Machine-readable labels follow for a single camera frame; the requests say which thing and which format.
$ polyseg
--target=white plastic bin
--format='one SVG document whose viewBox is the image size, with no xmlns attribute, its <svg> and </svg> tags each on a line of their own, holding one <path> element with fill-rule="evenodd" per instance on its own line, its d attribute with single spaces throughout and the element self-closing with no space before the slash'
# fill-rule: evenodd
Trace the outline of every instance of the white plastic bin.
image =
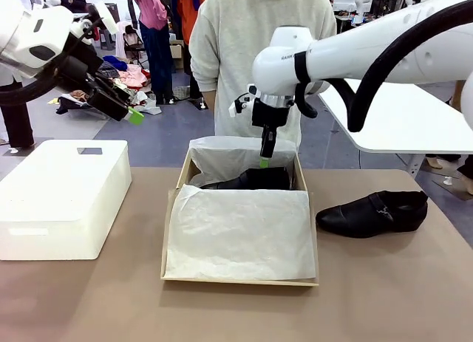
<svg viewBox="0 0 473 342">
<path fill-rule="evenodd" d="M 0 260 L 96 259 L 132 182 L 122 140 L 49 140 L 0 182 Z"/>
</svg>

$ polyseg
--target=person in white sweatshirt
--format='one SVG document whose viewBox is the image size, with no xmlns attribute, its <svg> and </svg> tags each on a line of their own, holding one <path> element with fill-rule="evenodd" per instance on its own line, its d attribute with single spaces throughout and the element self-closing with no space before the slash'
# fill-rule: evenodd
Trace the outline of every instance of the person in white sweatshirt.
<svg viewBox="0 0 473 342">
<path fill-rule="evenodd" d="M 191 68 L 215 114 L 215 135 L 261 137 L 251 112 L 231 118 L 228 107 L 252 83 L 254 58 L 269 46 L 277 27 L 309 27 L 315 39 L 336 34 L 329 0 L 205 0 L 191 35 Z M 290 110 L 278 138 L 301 142 L 301 114 Z"/>
</svg>

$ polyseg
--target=gray floor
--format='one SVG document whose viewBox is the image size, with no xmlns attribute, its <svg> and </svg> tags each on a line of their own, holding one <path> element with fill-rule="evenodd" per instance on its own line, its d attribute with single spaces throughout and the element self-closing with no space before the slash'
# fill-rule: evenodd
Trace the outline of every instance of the gray floor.
<svg viewBox="0 0 473 342">
<path fill-rule="evenodd" d="M 188 84 L 182 74 L 174 75 L 174 86 Z M 441 100 L 447 100 L 453 93 L 454 84 L 445 83 L 425 86 L 424 89 Z M 56 115 L 54 105 L 47 102 L 60 92 L 53 91 L 29 103 L 31 121 L 36 137 L 55 139 L 124 139 L 129 142 L 129 158 L 132 166 L 156 166 L 179 168 L 184 160 L 191 139 L 213 134 L 214 120 L 209 111 L 198 111 L 189 102 L 162 106 L 163 113 L 146 115 L 143 125 L 133 126 L 127 122 L 103 121 L 96 117 L 75 113 Z M 304 168 L 322 168 L 327 153 L 327 168 L 358 168 L 358 150 L 344 132 L 334 134 L 330 148 L 327 145 L 333 118 L 321 101 L 315 97 L 310 102 L 319 110 L 315 120 L 303 119 L 303 141 L 300 157 Z M 0 119 L 0 134 L 4 131 Z M 2 156 L 8 150 L 0 146 L 0 179 L 10 172 L 21 158 Z M 402 161 L 394 154 L 361 153 L 362 168 L 404 168 Z M 473 207 L 433 183 L 438 178 L 421 172 L 418 182 L 427 194 L 451 219 L 454 226 L 468 243 L 473 245 Z"/>
</svg>

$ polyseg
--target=brown table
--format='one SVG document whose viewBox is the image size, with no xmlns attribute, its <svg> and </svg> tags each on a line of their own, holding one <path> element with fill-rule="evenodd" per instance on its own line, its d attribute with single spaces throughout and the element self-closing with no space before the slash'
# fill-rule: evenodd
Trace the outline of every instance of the brown table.
<svg viewBox="0 0 473 342">
<path fill-rule="evenodd" d="M 467 342 L 473 253 L 437 206 L 416 234 L 319 233 L 320 288 L 160 281 L 179 170 L 135 168 L 96 261 L 0 262 L 1 342 Z M 402 171 L 306 171 L 316 210 L 418 190 Z"/>
</svg>

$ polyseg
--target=black chair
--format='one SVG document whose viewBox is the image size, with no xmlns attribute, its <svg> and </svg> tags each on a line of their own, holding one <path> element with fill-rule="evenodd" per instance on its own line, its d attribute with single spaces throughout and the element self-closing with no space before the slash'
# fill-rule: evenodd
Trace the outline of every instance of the black chair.
<svg viewBox="0 0 473 342">
<path fill-rule="evenodd" d="M 129 44 L 128 41 L 126 41 L 126 38 L 125 38 L 126 35 L 136 35 L 138 42 L 136 44 Z M 142 52 L 146 53 L 146 49 L 143 44 L 143 41 L 138 35 L 138 32 L 136 31 L 135 28 L 133 28 L 133 26 L 125 27 L 125 33 L 123 34 L 123 41 L 125 42 L 125 52 L 130 52 L 132 54 L 132 61 L 136 60 L 138 64 L 144 69 L 142 62 L 140 61 L 140 53 Z"/>
</svg>

